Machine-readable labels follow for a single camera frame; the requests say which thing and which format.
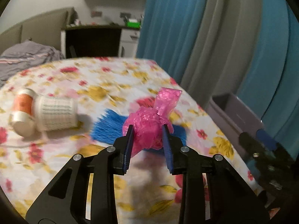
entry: gray blanket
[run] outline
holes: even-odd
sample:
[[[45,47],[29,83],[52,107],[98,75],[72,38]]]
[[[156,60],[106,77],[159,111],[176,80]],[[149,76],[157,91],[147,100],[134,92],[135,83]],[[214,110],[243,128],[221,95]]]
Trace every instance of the gray blanket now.
[[[54,47],[30,40],[16,44],[0,56],[0,88],[19,71],[60,59],[64,56]]]

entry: gray plastic bin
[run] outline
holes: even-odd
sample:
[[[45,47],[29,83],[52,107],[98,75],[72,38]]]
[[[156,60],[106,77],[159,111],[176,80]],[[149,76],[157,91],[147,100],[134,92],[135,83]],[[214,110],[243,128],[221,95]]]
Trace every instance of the gray plastic bin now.
[[[246,161],[249,156],[239,144],[239,135],[249,133],[253,138],[257,130],[263,129],[264,124],[256,114],[232,93],[213,96],[208,104],[207,113],[222,130],[227,139]]]

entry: metal screw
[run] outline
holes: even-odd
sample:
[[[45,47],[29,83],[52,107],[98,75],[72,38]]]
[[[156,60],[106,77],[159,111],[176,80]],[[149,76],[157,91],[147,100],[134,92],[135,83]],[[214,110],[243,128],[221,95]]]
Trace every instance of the metal screw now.
[[[271,180],[269,182],[269,184],[273,185],[277,190],[282,190],[282,185],[280,185],[279,183],[277,183],[276,180]]]
[[[75,161],[78,161],[78,160],[81,159],[81,155],[80,155],[80,154],[76,154],[75,156],[73,156],[73,159],[74,159]]]
[[[115,147],[114,146],[107,147],[107,152],[114,152],[114,151],[115,151]]]
[[[223,156],[220,155],[220,154],[217,154],[217,155],[215,156],[215,159],[216,159],[217,161],[222,161],[222,160],[223,160]]]
[[[274,172],[275,171],[275,167],[273,167],[272,165],[269,165],[268,166],[268,170],[271,171],[271,172]]]
[[[189,149],[189,147],[187,147],[187,146],[183,146],[183,147],[181,147],[181,151],[182,152],[188,152],[190,149]]]

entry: pink plastic bag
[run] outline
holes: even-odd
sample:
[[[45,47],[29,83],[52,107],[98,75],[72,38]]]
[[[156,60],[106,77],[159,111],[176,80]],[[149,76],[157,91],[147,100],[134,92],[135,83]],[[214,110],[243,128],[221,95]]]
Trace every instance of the pink plastic bag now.
[[[159,150],[162,144],[162,126],[167,124],[170,133],[173,126],[168,117],[182,94],[181,90],[162,87],[158,92],[153,108],[141,106],[129,117],[123,125],[123,136],[126,135],[129,125],[134,128],[134,144],[132,157],[143,149]]]

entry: blue curtain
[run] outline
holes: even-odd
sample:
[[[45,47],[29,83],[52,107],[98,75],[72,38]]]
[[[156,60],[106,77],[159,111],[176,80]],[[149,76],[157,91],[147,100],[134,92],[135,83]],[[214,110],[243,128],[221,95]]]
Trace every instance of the blue curtain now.
[[[299,154],[299,23],[285,0],[263,0],[260,38],[238,96],[266,131]]]
[[[136,57],[155,60],[180,83],[206,0],[147,0]]]
[[[285,0],[263,0],[261,31],[238,97],[259,117],[267,110],[286,60],[289,19]]]

